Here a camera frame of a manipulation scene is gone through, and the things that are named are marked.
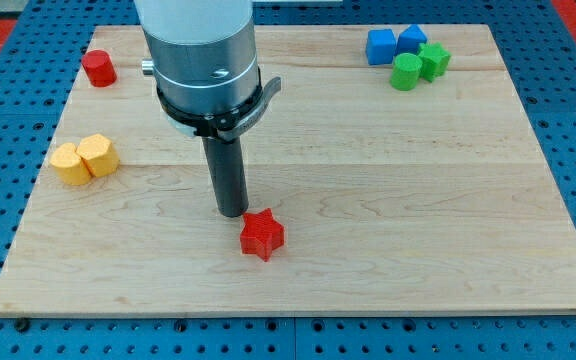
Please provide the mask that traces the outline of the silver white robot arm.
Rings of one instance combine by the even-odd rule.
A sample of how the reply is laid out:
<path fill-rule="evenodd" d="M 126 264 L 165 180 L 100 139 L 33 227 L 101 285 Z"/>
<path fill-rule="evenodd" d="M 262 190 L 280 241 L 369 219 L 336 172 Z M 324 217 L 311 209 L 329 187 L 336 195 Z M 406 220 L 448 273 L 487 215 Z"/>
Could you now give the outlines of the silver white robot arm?
<path fill-rule="evenodd" d="M 263 116 L 281 79 L 261 82 L 250 0 L 135 0 L 161 106 L 187 135 L 231 142 Z"/>

